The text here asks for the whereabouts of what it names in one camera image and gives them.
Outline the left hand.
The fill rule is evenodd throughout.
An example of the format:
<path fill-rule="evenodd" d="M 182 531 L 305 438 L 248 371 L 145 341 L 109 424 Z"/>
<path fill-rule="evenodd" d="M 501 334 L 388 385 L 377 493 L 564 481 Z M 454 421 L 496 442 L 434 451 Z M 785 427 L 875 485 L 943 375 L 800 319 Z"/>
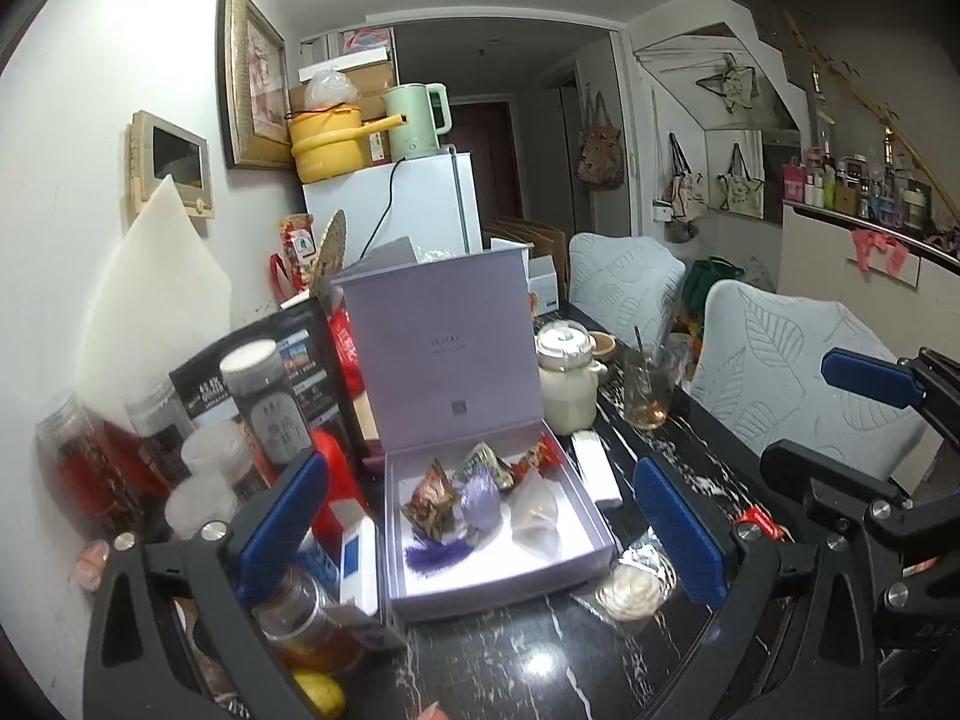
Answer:
<path fill-rule="evenodd" d="M 99 589 L 109 555 L 110 544 L 104 539 L 95 539 L 83 546 L 75 564 L 75 580 L 83 590 L 94 593 Z"/>

